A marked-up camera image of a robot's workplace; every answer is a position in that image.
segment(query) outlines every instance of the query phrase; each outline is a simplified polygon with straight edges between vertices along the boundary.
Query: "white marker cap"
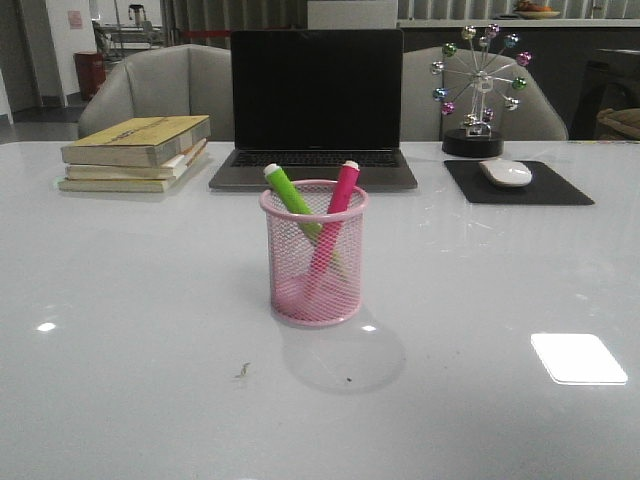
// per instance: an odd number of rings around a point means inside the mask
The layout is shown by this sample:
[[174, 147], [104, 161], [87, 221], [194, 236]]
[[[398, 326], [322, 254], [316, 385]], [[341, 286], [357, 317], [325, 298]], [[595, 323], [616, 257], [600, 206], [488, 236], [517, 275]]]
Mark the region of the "white marker cap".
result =
[[280, 167], [278, 166], [278, 164], [276, 163], [270, 163], [269, 165], [267, 165], [266, 167], [264, 167], [264, 176], [268, 177], [269, 175], [271, 175], [273, 172], [275, 172], [276, 170], [278, 170]]

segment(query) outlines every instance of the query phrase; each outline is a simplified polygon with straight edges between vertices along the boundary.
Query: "colorful ball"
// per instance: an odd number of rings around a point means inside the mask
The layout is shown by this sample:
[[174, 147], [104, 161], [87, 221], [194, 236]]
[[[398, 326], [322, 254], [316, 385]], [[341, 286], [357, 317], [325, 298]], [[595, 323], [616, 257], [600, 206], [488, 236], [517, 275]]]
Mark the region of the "colorful ball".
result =
[[476, 123], [478, 123], [478, 119], [472, 113], [468, 113], [467, 115], [465, 115], [464, 120], [462, 121], [462, 124], [465, 127], [470, 127], [471, 125], [474, 125]]
[[442, 45], [442, 53], [447, 57], [453, 57], [458, 51], [455, 43], [445, 43]]
[[511, 82], [511, 87], [514, 90], [523, 90], [527, 86], [527, 81], [522, 77], [516, 77]]
[[506, 108], [507, 110], [512, 112], [519, 106], [520, 106], [520, 100], [518, 100], [517, 98], [513, 98], [513, 97], [505, 98], [504, 108]]
[[434, 75], [440, 75], [444, 70], [444, 62], [433, 62], [431, 64], [431, 73]]
[[494, 116], [495, 116], [495, 112], [493, 111], [493, 108], [487, 107], [482, 112], [482, 121], [485, 123], [489, 123], [491, 120], [493, 120]]
[[487, 28], [484, 29], [484, 34], [489, 38], [496, 38], [499, 31], [500, 31], [500, 25], [496, 23], [492, 23], [491, 25], [488, 25]]
[[507, 48], [513, 48], [517, 45], [519, 40], [520, 37], [518, 37], [518, 35], [516, 35], [515, 33], [512, 33], [504, 37], [504, 46]]
[[455, 109], [456, 106], [453, 102], [444, 102], [442, 104], [442, 107], [440, 108], [440, 111], [443, 115], [451, 115], [455, 111]]
[[518, 55], [516, 55], [516, 62], [521, 67], [526, 67], [527, 65], [529, 65], [529, 62], [532, 58], [533, 56], [529, 52], [520, 52]]
[[431, 95], [435, 101], [441, 102], [447, 96], [447, 93], [449, 92], [447, 92], [446, 88], [436, 88]]
[[462, 29], [462, 38], [465, 40], [471, 40], [476, 36], [476, 27], [468, 25]]

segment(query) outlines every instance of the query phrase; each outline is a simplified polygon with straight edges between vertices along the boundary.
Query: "laptop keyboard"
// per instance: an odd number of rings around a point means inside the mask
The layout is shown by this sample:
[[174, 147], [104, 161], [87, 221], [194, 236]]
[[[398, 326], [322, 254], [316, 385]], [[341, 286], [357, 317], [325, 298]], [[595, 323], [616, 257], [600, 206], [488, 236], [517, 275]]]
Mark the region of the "laptop keyboard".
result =
[[295, 152], [273, 150], [266, 152], [240, 152], [233, 162], [233, 166], [266, 167], [270, 163], [277, 163], [284, 167], [333, 167], [340, 166], [347, 160], [353, 160], [361, 167], [398, 166], [398, 160], [391, 151]]

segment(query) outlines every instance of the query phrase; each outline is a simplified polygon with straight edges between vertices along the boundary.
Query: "laptop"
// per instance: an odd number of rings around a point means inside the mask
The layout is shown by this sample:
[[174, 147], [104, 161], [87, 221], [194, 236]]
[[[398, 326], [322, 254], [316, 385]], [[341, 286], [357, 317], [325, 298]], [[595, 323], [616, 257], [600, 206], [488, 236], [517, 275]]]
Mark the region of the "laptop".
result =
[[264, 189], [263, 169], [335, 180], [346, 160], [368, 190], [415, 188], [400, 152], [401, 30], [231, 34], [235, 148], [213, 189]]

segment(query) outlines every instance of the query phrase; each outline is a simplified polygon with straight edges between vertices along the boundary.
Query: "laptop screen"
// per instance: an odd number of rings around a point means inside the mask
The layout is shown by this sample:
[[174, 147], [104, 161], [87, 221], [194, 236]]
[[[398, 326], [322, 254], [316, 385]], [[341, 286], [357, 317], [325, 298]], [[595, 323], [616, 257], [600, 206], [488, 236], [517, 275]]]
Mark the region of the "laptop screen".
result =
[[233, 32], [236, 147], [398, 147], [402, 50], [394, 29]]

